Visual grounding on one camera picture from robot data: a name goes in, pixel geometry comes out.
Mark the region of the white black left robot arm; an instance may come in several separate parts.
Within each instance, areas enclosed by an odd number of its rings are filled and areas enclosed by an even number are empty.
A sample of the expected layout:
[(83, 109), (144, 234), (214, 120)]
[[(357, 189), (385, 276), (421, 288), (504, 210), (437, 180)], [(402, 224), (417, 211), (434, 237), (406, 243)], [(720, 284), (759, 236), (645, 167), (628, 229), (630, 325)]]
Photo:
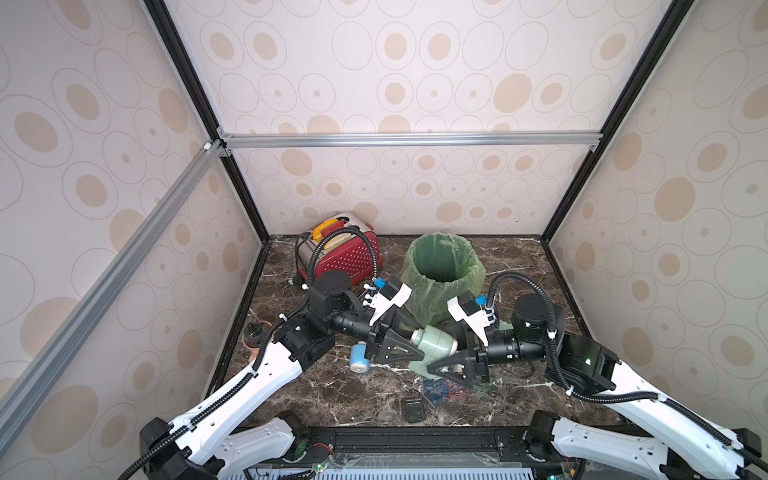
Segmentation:
[(423, 359), (405, 334), (419, 326), (405, 308), (412, 294), (407, 284), (374, 275), (359, 296), (346, 272), (318, 275), (316, 262), (312, 256), (306, 267), (302, 303), (271, 327), (256, 358), (187, 412), (146, 424), (140, 432), (142, 454), (122, 478), (142, 473), (149, 479), (226, 479), (299, 452), (305, 426), (291, 413), (259, 428), (236, 429), (330, 351), (339, 334), (362, 341), (365, 358), (377, 364)]

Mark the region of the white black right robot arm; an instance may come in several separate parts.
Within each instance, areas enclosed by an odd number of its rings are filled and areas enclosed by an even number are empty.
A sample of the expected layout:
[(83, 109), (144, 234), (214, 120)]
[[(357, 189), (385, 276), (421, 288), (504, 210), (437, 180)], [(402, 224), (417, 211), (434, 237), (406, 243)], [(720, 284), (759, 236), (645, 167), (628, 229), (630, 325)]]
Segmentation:
[(477, 386), (493, 365), (542, 360), (549, 381), (581, 402), (602, 405), (642, 430), (631, 436), (538, 411), (524, 440), (529, 454), (556, 453), (645, 479), (754, 479), (767, 469), (760, 437), (711, 422), (653, 386), (616, 353), (565, 330), (562, 309), (531, 278), (504, 271), (485, 295), (450, 298), (457, 351), (429, 373)]

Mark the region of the clear blue shavings tray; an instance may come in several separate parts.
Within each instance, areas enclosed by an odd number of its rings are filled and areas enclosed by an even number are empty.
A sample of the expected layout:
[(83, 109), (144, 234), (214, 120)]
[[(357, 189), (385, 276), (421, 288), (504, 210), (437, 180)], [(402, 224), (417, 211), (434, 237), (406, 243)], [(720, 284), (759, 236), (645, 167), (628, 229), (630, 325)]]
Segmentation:
[(443, 379), (427, 379), (423, 383), (423, 394), (428, 402), (436, 407), (449, 396), (450, 388)]

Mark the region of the sage green pencil sharpener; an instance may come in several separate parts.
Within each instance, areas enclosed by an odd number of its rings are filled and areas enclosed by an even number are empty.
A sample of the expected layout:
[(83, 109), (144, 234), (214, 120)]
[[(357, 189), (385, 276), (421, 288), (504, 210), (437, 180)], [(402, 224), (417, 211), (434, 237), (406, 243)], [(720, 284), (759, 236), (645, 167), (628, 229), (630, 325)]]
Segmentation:
[(425, 371), (432, 363), (454, 354), (458, 349), (457, 340), (447, 332), (427, 325), (411, 334), (410, 342), (424, 353), (422, 360), (410, 361), (413, 371)]

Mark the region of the clear dark shavings tray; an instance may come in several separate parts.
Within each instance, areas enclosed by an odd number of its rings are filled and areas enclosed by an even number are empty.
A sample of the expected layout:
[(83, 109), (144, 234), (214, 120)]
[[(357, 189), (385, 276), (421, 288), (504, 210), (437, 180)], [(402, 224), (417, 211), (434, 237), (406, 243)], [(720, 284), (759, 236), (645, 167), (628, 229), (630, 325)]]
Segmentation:
[(421, 398), (406, 398), (401, 402), (402, 415), (408, 424), (416, 424), (426, 419), (426, 407)]

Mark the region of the clear pink shavings tray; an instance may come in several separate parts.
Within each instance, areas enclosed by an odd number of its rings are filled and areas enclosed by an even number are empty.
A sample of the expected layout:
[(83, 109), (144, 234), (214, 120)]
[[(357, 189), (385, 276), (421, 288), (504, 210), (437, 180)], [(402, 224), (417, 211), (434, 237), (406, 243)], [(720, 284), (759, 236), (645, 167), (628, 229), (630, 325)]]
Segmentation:
[(451, 385), (448, 391), (448, 399), (451, 402), (463, 403), (470, 397), (471, 394), (472, 392), (465, 387)]

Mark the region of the clear green shavings tray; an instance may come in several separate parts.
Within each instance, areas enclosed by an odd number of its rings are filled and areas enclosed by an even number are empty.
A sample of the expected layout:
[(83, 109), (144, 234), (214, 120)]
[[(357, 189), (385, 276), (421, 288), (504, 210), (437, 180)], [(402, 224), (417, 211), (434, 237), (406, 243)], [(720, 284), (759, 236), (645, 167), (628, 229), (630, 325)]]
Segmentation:
[(477, 394), (490, 395), (496, 389), (496, 386), (492, 382), (481, 382), (474, 386), (474, 392)]

